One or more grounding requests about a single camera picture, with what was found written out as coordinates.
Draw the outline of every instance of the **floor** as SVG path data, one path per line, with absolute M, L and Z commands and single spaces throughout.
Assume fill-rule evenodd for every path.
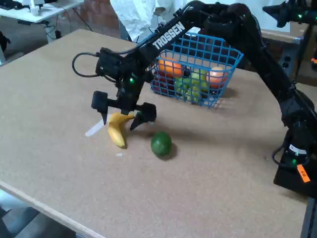
M 80 28 L 88 29 L 83 22 L 69 22 L 62 17 L 58 19 L 57 29 L 61 32 L 62 36 Z M 94 32 L 114 37 L 120 36 L 118 29 L 101 27 L 99 25 L 90 25 L 90 27 Z M 18 52 L 27 54 L 47 44 L 46 33 L 40 24 L 22 25 L 18 24 L 15 19 L 2 17 L 0 18 L 0 31 L 11 40 L 11 44 L 8 45 L 7 50 L 4 52 L 6 58 Z
M 98 25 L 90 25 L 93 31 L 119 37 L 119 30 L 113 30 Z M 57 29 L 61 31 L 62 36 L 76 29 L 87 29 L 87 26 L 81 22 L 69 22 L 59 17 Z M 11 40 L 4 52 L 6 58 L 23 52 L 27 54 L 39 47 L 47 44 L 46 33 L 42 25 L 22 25 L 17 20 L 0 17 L 0 31 Z M 16 225 L 17 219 L 25 214 L 27 208 L 12 209 L 7 213 L 3 221 L 10 230 Z M 75 233 L 55 222 L 44 214 L 38 214 L 17 236 L 17 238 L 75 238 Z

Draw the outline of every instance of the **orange label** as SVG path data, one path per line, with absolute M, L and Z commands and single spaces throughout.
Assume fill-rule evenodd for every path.
M 302 165 L 298 165 L 297 166 L 297 170 L 298 170 L 299 174 L 301 175 L 302 180 L 304 182 L 309 182 L 310 181 L 310 179 L 309 179 L 309 177 L 308 177 L 308 175 L 307 175 L 307 173 L 306 173 L 306 171 L 305 171 L 305 169 L 304 169 L 304 167 Z

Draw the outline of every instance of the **white desk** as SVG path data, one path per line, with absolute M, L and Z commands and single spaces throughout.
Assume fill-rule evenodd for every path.
M 55 32 L 54 32 L 54 23 L 53 21 L 50 22 L 50 19 L 54 16 L 57 16 L 64 11 L 75 8 L 77 6 L 80 6 L 84 4 L 84 0 L 59 0 L 58 2 L 54 3 L 48 3 L 44 4 L 44 6 L 41 8 L 39 15 L 34 16 L 30 12 L 28 8 L 24 8 L 21 10 L 4 10 L 0 9 L 0 16 L 6 16 L 10 18 L 15 18 L 17 20 L 23 20 L 23 21 L 28 21 L 32 23 L 41 23 L 44 20 L 49 22 L 48 27 L 45 27 L 45 32 L 47 34 L 47 39 L 48 42 L 53 41 L 55 38 Z M 1 51 L 0 48 L 0 66 L 7 62 L 4 58 L 3 52 Z
M 41 23 L 48 20 L 68 9 L 84 4 L 84 0 L 59 0 L 58 2 L 44 4 L 38 16 L 33 16 L 28 8 L 21 10 L 4 10 L 0 9 L 0 16 L 15 18 L 18 20 Z

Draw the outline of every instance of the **white sticker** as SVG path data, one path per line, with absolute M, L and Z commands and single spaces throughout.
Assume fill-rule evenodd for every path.
M 306 150 L 298 149 L 298 148 L 296 148 L 294 145 L 290 145 L 290 146 L 289 146 L 289 149 L 290 149 L 291 151 L 293 151 L 294 153 L 296 153 L 296 154 L 299 154 L 299 155 L 307 155 Z

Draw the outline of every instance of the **robotic arm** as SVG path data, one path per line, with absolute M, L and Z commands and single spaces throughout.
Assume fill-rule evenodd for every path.
M 274 182 L 296 192 L 317 197 L 317 183 L 314 181 L 317 180 L 314 177 L 317 164 L 315 165 L 313 159 L 317 154 L 317 114 L 314 104 L 296 89 L 295 84 L 267 52 L 258 21 L 244 4 L 205 4 L 195 0 L 176 11 L 171 21 L 160 25 L 155 33 L 135 48 L 125 52 L 101 48 L 95 55 L 99 60 L 96 75 L 93 76 L 104 76 L 114 82 L 118 88 L 117 99 L 108 99 L 107 93 L 96 91 L 92 108 L 102 114 L 104 122 L 108 107 L 119 108 L 123 114 L 139 111 L 131 129 L 141 123 L 155 121 L 155 105 L 137 105 L 144 83 L 150 83 L 154 78 L 147 68 L 162 50 L 194 26 L 204 29 L 208 35 L 224 38 L 231 46 L 243 52 L 277 99 L 282 121 L 289 129 L 283 144 L 272 156 L 279 164 Z M 275 154 L 282 149 L 283 156 L 278 162 Z M 304 183 L 301 180 L 297 165 L 305 167 L 311 182 Z

